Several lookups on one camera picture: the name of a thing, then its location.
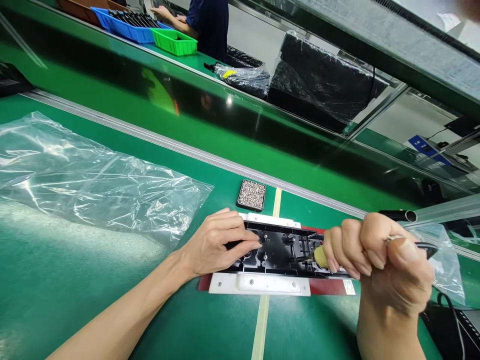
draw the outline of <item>yellow tag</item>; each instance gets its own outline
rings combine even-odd
[[[228,78],[230,75],[233,75],[233,74],[236,74],[237,72],[236,71],[233,71],[233,70],[228,70],[226,73],[223,74],[223,78],[226,79]]]

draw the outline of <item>hand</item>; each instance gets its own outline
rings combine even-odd
[[[390,242],[390,235],[402,235]],[[370,213],[364,221],[346,219],[325,232],[323,250],[330,270],[339,266],[361,281],[361,297],[403,314],[418,315],[432,294],[435,271],[418,240],[388,217]]]
[[[227,250],[226,243],[243,240]],[[258,235],[245,230],[244,220],[237,211],[224,208],[207,216],[191,239],[179,252],[180,261],[194,278],[229,268],[246,253],[259,249]]]
[[[181,23],[187,23],[187,17],[185,15],[177,15],[176,19]]]
[[[170,11],[165,6],[152,7],[150,9],[150,11],[160,15],[162,18],[164,18],[166,20],[168,20],[170,17],[172,17],[172,14],[170,13]]]

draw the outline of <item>blue plastic crate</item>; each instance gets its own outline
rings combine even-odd
[[[98,21],[100,21],[101,26],[103,26],[105,30],[140,44],[155,42],[154,35],[149,27],[135,27],[126,22],[120,21],[113,16],[110,16],[107,9],[91,7],[91,10],[96,14]],[[160,22],[158,24],[162,29],[171,29],[171,27]]]

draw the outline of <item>human arm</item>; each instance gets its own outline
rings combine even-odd
[[[262,245],[245,230],[238,212],[223,209],[208,216],[181,249],[170,254],[132,290],[80,329],[48,360],[128,359],[168,298],[189,280],[231,266]],[[227,250],[225,244],[243,240]]]
[[[169,23],[171,23],[175,30],[178,30],[179,32],[184,33],[194,39],[199,36],[199,34],[194,30],[194,28],[189,25],[185,16],[175,17],[165,6],[152,7],[150,10],[153,13],[158,14],[162,19],[167,20]]]
[[[402,235],[387,246],[388,236]],[[417,239],[398,223],[371,213],[325,232],[323,249],[333,272],[343,266],[360,279],[357,342],[363,360],[424,360],[419,313],[432,293],[434,270]]]

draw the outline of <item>yellow tape line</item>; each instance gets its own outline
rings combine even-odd
[[[273,214],[275,218],[280,217],[280,203],[282,202],[282,189],[277,187],[275,191],[275,202],[273,203]]]
[[[275,202],[273,203],[272,216],[280,216],[280,202],[282,201],[282,189],[277,188]],[[253,337],[253,348],[251,360],[263,360],[265,349],[265,337],[267,335],[267,319],[269,318],[270,295],[260,295],[258,315],[256,317],[255,336]]]

